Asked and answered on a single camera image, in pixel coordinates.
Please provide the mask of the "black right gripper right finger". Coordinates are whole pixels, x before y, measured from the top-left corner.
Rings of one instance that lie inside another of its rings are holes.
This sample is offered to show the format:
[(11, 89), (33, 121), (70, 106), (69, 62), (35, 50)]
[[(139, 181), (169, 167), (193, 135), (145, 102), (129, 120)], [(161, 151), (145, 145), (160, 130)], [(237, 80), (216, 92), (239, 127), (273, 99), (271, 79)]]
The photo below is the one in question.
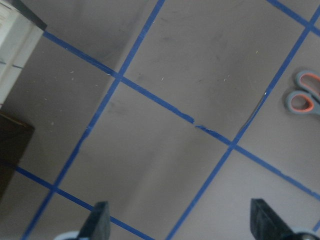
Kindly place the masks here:
[(250, 232), (255, 240), (294, 240), (295, 233), (262, 198), (250, 200)]

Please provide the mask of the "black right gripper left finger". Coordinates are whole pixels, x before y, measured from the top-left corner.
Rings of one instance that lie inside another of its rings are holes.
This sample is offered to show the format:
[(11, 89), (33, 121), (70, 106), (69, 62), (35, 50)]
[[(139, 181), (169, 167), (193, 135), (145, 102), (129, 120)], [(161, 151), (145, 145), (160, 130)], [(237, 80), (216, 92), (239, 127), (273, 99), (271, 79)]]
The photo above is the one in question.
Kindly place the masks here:
[(108, 240), (111, 234), (109, 203), (97, 202), (77, 235), (78, 240)]

